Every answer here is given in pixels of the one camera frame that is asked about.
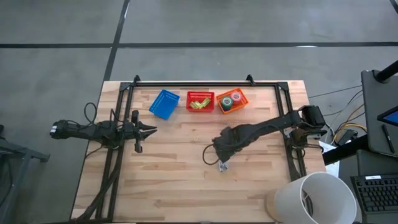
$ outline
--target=keyboard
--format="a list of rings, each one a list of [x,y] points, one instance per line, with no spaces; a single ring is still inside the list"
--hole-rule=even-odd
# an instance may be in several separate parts
[[[351,177],[363,213],[398,212],[398,174]]]

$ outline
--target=wooden table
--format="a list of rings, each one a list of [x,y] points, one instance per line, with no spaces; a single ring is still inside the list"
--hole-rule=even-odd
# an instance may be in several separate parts
[[[294,109],[307,105],[304,82],[288,83]],[[116,107],[119,84],[104,82],[97,121],[109,119],[110,109]],[[161,89],[180,95],[178,106],[167,121],[149,112]],[[229,160],[226,172],[220,172],[217,165],[204,164],[201,157],[203,148],[211,144],[211,139],[219,136],[226,126],[277,117],[274,89],[242,87],[249,104],[230,114],[223,114],[218,106],[212,113],[190,113],[185,109],[189,90],[213,91],[218,95],[230,89],[134,88],[131,109],[139,110],[141,121],[157,126],[158,131],[142,143],[142,154],[134,152],[134,141],[126,143],[114,222],[272,221],[264,209],[264,197],[268,191],[290,181],[280,133],[262,136],[245,147]],[[97,142],[91,142],[88,153],[99,146]],[[85,161],[72,218],[78,217],[98,193],[105,157],[106,149],[102,149]],[[214,150],[207,150],[206,159],[216,160]],[[304,160],[308,174],[325,171],[319,149],[306,149]]]

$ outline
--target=white bucket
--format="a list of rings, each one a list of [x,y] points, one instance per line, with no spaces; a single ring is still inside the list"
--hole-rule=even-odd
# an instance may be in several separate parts
[[[312,217],[304,207],[303,191],[312,201]],[[312,173],[278,189],[274,206],[285,224],[347,224],[356,216],[356,201],[348,186],[326,172]]]

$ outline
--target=gray floor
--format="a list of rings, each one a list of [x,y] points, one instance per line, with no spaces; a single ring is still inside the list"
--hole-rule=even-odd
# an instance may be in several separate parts
[[[1,1],[0,44],[111,43],[123,0]],[[388,0],[132,0],[121,42],[363,42],[398,39]],[[85,122],[110,49],[0,49],[0,124],[9,141],[50,153],[33,162],[13,223],[68,220],[87,141],[49,137],[58,119]],[[360,71],[397,60],[396,47],[119,49],[111,80],[305,80],[313,96],[360,85]],[[324,114],[360,89],[311,98]],[[333,123],[336,128],[356,100]],[[326,117],[331,123],[333,116]],[[358,119],[365,125],[364,117]],[[343,170],[354,166],[342,162]],[[348,172],[341,172],[346,179]]]

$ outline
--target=blue plastic basket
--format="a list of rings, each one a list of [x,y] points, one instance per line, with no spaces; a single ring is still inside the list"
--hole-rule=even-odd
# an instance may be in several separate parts
[[[160,91],[149,111],[163,119],[168,119],[178,105],[180,96],[167,90]]]

